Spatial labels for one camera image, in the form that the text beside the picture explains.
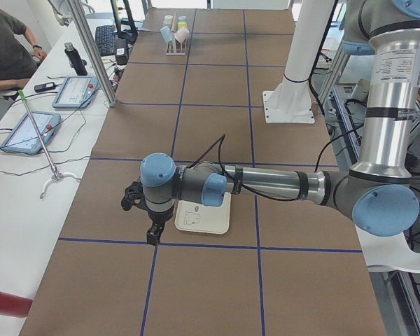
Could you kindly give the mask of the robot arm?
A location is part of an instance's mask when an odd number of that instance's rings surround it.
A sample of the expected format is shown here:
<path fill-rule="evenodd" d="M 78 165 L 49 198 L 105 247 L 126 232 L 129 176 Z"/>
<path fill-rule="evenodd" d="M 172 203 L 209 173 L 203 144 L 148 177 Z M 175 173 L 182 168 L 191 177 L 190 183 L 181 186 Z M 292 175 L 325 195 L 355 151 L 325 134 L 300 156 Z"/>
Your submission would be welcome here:
<path fill-rule="evenodd" d="M 309 174 L 203 161 L 178 166 L 167 154 L 152 153 L 142 160 L 139 179 L 121 201 L 124 210 L 147 212 L 149 244 L 160 243 L 175 202 L 219 207 L 226 193 L 243 191 L 331 207 L 379 237 L 400 234 L 416 222 L 420 202 L 410 189 L 405 156 L 417 115 L 420 1 L 349 1 L 344 44 L 369 45 L 375 54 L 360 156 L 349 171 Z"/>

